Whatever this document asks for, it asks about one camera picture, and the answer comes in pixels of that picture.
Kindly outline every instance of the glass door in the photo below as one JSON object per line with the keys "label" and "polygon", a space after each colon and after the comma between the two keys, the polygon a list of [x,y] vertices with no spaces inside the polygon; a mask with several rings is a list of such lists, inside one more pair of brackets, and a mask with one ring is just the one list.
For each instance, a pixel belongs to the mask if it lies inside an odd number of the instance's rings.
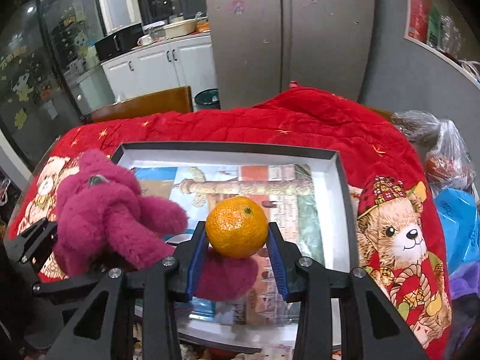
{"label": "glass door", "polygon": [[105,36],[98,0],[40,0],[40,11],[48,42],[81,112],[113,103],[94,46]]}
{"label": "glass door", "polygon": [[37,2],[20,6],[0,34],[0,128],[32,169],[81,116],[45,47]]}

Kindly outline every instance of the orange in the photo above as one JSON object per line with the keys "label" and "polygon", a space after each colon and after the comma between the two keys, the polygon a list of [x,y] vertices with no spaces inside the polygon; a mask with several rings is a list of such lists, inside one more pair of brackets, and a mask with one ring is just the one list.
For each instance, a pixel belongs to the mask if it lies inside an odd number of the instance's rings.
{"label": "orange", "polygon": [[208,214],[205,231],[213,248],[226,257],[249,257],[267,239],[268,220],[252,199],[238,196],[218,203]]}

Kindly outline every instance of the cup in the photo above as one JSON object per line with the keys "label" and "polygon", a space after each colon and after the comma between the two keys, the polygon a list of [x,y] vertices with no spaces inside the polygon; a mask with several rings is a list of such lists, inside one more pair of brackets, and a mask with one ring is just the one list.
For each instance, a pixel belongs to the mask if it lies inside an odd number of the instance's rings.
{"label": "cup", "polygon": [[137,40],[138,46],[146,46],[153,42],[152,35],[144,35],[139,40]]}

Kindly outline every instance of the shelf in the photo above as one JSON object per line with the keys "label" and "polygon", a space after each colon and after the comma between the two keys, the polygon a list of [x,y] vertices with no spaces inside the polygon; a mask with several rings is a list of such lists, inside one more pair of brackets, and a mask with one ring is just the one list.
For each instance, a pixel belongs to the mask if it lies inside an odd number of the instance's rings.
{"label": "shelf", "polygon": [[440,51],[435,50],[433,47],[427,46],[425,43],[420,42],[420,40],[410,38],[407,35],[405,36],[405,39],[417,44],[420,47],[423,47],[424,49],[427,49],[428,51],[435,54],[436,56],[438,56],[443,61],[447,62],[447,64],[454,67],[457,71],[459,71],[461,74],[463,74],[466,78],[468,78],[480,90],[480,83],[475,79],[475,77],[473,77],[471,74],[469,74],[464,68],[462,68],[462,66],[457,65],[450,58],[444,56]]}

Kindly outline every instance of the red box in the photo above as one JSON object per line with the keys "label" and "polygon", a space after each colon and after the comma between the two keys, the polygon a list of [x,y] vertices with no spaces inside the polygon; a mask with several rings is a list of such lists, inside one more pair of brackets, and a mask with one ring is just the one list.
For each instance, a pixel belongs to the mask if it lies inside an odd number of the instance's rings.
{"label": "red box", "polygon": [[427,42],[428,15],[431,10],[431,0],[410,0],[409,37]]}

